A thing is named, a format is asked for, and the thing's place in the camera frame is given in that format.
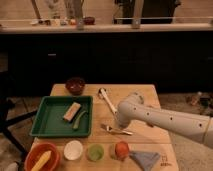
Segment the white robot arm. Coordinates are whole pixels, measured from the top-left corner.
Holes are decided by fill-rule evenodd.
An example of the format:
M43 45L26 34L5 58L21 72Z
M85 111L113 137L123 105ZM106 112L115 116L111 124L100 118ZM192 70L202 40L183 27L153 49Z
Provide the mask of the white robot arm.
M117 106L117 123L121 128L127 128L132 120L160 127L213 149L213 117L149 107L134 92Z

